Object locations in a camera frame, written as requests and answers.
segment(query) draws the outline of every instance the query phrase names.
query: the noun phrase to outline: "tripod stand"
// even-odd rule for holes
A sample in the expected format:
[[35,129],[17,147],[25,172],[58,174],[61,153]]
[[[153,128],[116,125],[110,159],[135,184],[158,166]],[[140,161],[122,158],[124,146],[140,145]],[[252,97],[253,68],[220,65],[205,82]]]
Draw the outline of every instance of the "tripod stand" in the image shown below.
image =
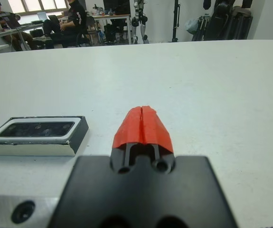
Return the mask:
[[176,38],[176,29],[179,27],[179,12],[180,12],[179,0],[175,0],[172,42],[178,41],[178,39]]

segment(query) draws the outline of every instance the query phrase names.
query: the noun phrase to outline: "robot leg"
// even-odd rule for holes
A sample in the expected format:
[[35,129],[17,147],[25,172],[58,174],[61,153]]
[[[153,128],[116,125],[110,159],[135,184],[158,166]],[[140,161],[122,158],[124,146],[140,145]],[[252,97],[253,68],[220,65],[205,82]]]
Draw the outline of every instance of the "robot leg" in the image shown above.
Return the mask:
[[146,16],[143,16],[141,19],[141,37],[142,37],[144,44],[149,44],[148,36],[145,35],[147,21],[148,21],[148,18]]
[[136,36],[136,28],[138,27],[139,23],[138,23],[138,21],[136,20],[136,18],[135,18],[135,17],[134,17],[134,18],[132,18],[131,23],[132,23],[132,36],[133,36],[133,43],[134,43],[134,44],[137,44],[137,40],[138,40],[138,38],[137,38],[137,36]]

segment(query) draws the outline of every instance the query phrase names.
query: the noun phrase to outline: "window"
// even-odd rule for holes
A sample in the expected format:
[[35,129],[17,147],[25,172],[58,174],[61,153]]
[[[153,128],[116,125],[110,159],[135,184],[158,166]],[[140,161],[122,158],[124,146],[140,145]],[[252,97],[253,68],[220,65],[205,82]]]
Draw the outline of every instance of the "window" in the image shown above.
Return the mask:
[[13,13],[19,13],[21,16],[41,11],[50,13],[68,9],[66,0],[9,0],[9,4]]

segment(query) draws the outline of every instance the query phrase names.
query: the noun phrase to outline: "computer screen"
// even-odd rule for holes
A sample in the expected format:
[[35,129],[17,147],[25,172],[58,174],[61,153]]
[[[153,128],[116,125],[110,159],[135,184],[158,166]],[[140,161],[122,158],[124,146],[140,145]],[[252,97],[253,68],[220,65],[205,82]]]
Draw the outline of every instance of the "computer screen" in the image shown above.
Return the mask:
[[42,20],[42,21],[47,20],[47,13],[46,12],[39,12],[39,13],[37,13],[37,16],[38,16],[39,20]]
[[130,14],[130,1],[129,0],[104,0],[104,9],[113,11],[118,8],[121,14]]

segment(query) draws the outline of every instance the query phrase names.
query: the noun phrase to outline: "man sitting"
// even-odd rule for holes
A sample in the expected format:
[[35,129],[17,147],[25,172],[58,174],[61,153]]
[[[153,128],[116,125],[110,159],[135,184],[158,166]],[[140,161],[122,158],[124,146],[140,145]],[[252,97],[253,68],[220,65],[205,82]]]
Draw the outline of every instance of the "man sitting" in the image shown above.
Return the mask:
[[[1,3],[0,3],[0,24],[4,29],[8,29],[8,25],[7,25],[6,21],[3,19],[3,17],[8,17],[10,14],[12,14],[12,13],[1,11]],[[27,41],[30,48],[32,50],[37,50],[37,45],[35,45],[33,43],[32,36],[28,33],[25,33],[25,32],[21,32],[21,34],[22,34],[23,39],[25,41]],[[2,38],[5,39],[7,42],[12,43],[12,46],[16,51],[22,51],[22,48],[19,43],[20,37],[19,37],[18,33],[13,33],[12,35],[7,35]]]
[[70,5],[69,16],[67,23],[54,23],[50,20],[45,20],[43,23],[43,31],[46,36],[50,36],[51,31],[55,34],[51,36],[52,39],[59,37],[66,37],[68,35],[78,34],[80,29],[85,28],[86,13],[84,7],[78,0],[67,0]]

